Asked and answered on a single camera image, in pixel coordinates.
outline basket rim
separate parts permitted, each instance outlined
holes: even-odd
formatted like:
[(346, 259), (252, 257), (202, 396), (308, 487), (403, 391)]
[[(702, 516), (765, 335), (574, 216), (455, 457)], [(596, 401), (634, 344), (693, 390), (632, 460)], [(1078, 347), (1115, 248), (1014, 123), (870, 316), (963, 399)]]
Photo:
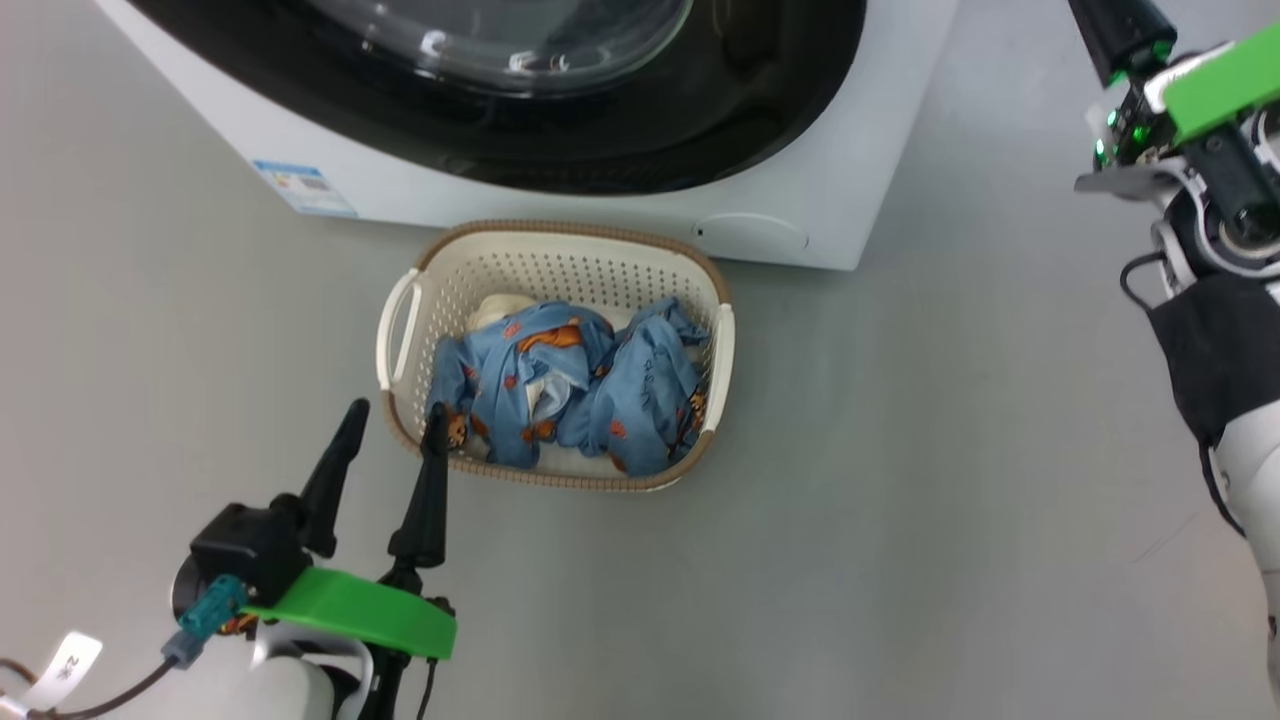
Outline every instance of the basket rim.
[[(581, 223), (566, 223), (558, 220), (476, 220), (471, 223), (465, 223), (453, 228), (449, 228), (440, 236), (431, 247), (429, 247), (419, 258), (417, 263), (413, 265), (419, 272), (426, 272), (431, 260), (448, 245), (457, 242), (467, 236), (484, 233), (484, 232), (531, 232), (531, 233), (547, 233), (547, 234), (576, 234), (582, 237), (614, 240), (620, 242), (631, 242), (636, 245), (646, 245), (650, 247), (658, 247), (660, 250), (668, 250), (680, 255), (684, 255), (696, 263), (710, 278), (712, 284), (716, 287), (716, 296), (721, 305), (730, 302), (728, 284), (724, 282), (724, 277), (721, 274), (719, 269), (712, 264), (710, 259), (694, 250), (692, 247), (677, 242), (675, 240), (662, 237), (658, 234), (630, 231), (623, 228), (612, 228), (608, 225), (593, 225)], [(401, 420), (399, 411), (397, 410), (396, 393), (390, 389), (384, 389), (383, 396), (383, 414), (385, 415), (387, 424), (392, 430), (392, 434), (410, 452), (421, 456), (422, 450), (419, 447), (419, 439), (415, 439), (413, 434), (410, 433), (408, 428)], [(662, 489), (680, 480), (692, 466), (701, 460), (703, 455), (710, 447), (712, 441), (716, 438), (716, 430), (703, 430), (698, 436), (698, 442), (689, 451), (687, 455), (680, 461), (668, 468), (667, 470), (657, 475), (645, 475), (640, 478), (582, 478), (575, 475), (552, 475), (544, 473), (534, 473), (530, 470), (521, 470), (517, 468), (507, 468), (504, 465), (490, 465), (488, 462), (480, 462), (462, 455), (449, 455), (449, 469), (462, 473), (470, 473), (472, 475), (481, 475), (486, 478), (497, 478), (502, 480), (511, 480), (524, 484), (545, 486), (545, 487), (558, 487), (558, 488), (571, 488), (571, 489), (586, 489), (586, 491), (604, 491), (604, 492), (648, 492)]]
[(453, 228), (449, 228), (440, 236), (439, 241), (419, 256), (417, 263), (413, 265), (417, 272), (425, 273), (431, 260), (444, 250), (447, 246), (467, 237), (468, 234), (479, 234), (483, 232), (535, 232), (545, 234), (576, 234), (580, 237), (593, 237), (614, 240), (620, 242), (631, 242), (635, 245), (646, 245), (649, 247), (658, 247), (660, 250), (669, 250), (678, 255), (684, 255), (698, 263), (698, 265), (707, 273), (712, 279), (712, 284), (716, 286), (716, 297), (719, 300), (721, 305), (730, 302), (728, 297), (728, 283), (724, 282), (724, 275), (721, 274), (719, 268), (717, 268), (710, 258), (703, 255), (692, 247), (671, 240), (669, 237), (662, 237), (659, 234), (628, 231), (623, 228), (611, 228), (608, 225), (590, 225), (581, 223), (564, 223), (559, 220), (476, 220), (471, 223), (465, 223)]

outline green bracket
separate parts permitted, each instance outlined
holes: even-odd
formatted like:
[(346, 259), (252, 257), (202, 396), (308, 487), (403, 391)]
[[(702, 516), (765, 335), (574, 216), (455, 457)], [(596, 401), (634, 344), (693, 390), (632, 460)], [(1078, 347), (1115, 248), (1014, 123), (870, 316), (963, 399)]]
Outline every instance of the green bracket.
[(1280, 100), (1280, 24), (1235, 45), (1165, 88), (1178, 145)]
[(413, 657), (448, 660), (458, 634), (456, 618), (416, 594), (321, 568), (307, 568), (275, 607), (244, 611)]

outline washing machine label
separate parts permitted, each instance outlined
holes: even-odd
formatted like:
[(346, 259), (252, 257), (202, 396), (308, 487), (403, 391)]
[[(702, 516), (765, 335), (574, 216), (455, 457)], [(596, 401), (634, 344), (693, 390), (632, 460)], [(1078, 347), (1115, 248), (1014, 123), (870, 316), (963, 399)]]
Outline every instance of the washing machine label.
[(298, 213), (338, 218), (358, 217), (356, 209), (347, 204), (317, 168), (266, 160), (253, 160), (253, 167)]

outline basket handle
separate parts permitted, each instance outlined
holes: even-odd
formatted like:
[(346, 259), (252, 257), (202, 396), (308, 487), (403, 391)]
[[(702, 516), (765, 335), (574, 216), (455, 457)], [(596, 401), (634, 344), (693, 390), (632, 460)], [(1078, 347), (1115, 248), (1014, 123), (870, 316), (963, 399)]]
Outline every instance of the basket handle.
[(728, 302), (719, 306), (716, 315), (716, 340), (712, 359), (712, 387), (707, 392), (707, 419), (703, 432), (714, 432), (724, 414), (724, 401), (728, 398), (728, 382), (733, 374), (733, 347), (737, 345), (737, 325), (733, 319), (733, 306)]
[[(417, 313), (422, 306), (422, 287), (416, 282), (419, 274), (417, 268), (415, 268), (396, 282), (390, 296), (387, 297), (387, 305), (383, 306), (383, 316), (378, 320), (378, 384), (384, 391), (392, 389), (392, 386), (404, 378), (404, 366), (408, 365), (408, 334), (417, 325)], [(404, 306), (404, 300), (411, 295), (412, 301), (408, 316), (404, 319), (404, 331), (399, 333), (399, 354), (393, 369), (390, 366), (392, 333), (394, 332), (392, 325), (396, 324), (396, 318)]]

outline teal connector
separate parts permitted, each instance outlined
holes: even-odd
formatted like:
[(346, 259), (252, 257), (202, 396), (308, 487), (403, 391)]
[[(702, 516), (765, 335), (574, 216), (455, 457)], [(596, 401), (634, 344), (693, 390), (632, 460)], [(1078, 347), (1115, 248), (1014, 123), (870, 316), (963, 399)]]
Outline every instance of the teal connector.
[(178, 619), (182, 629), (164, 643), (160, 652), (172, 660), (178, 670), (191, 667), (205, 651), (209, 638), (236, 619), (246, 605), (248, 605), (248, 589), (244, 583), (232, 575), (221, 575), (209, 585), (196, 605)]

